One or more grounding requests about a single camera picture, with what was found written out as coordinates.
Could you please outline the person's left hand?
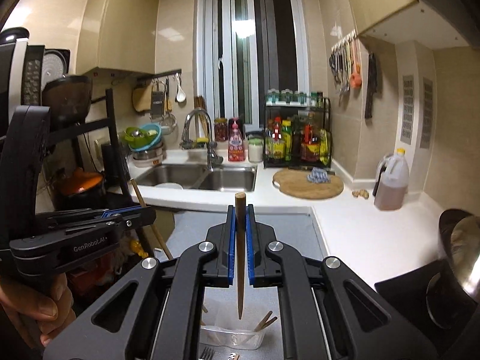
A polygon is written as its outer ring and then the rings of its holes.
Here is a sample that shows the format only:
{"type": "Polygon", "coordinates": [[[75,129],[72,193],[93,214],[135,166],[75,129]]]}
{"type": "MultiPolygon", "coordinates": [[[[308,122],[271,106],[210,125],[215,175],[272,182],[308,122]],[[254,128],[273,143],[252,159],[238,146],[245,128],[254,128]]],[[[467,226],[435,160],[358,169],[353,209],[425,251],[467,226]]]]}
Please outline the person's left hand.
{"type": "Polygon", "coordinates": [[[1,306],[30,349],[47,347],[77,317],[66,275],[50,280],[49,295],[1,278],[1,306]]]}

